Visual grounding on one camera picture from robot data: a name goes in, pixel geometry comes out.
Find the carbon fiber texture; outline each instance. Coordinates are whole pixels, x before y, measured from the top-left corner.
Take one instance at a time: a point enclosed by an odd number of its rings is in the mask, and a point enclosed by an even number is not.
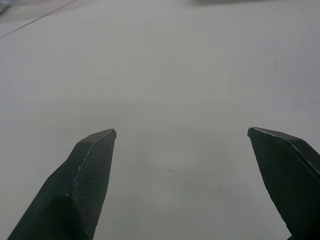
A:
[[[93,144],[71,193],[88,239],[92,240],[106,197],[114,149],[114,136]]]
[[[320,213],[319,179],[285,140],[261,132],[250,138],[272,201],[294,239],[305,239]]]

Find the white table surface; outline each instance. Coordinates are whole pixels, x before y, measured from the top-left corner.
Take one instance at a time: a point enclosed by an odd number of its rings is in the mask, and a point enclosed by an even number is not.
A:
[[[79,140],[116,128],[95,240],[287,239],[247,130],[320,151],[319,9],[78,0],[2,38],[0,238]]]

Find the white surface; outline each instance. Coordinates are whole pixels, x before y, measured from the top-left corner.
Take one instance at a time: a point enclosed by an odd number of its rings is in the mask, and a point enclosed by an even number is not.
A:
[[[78,0],[0,41],[0,234],[77,141],[116,128],[95,240],[289,232],[248,127],[320,151],[320,1]]]

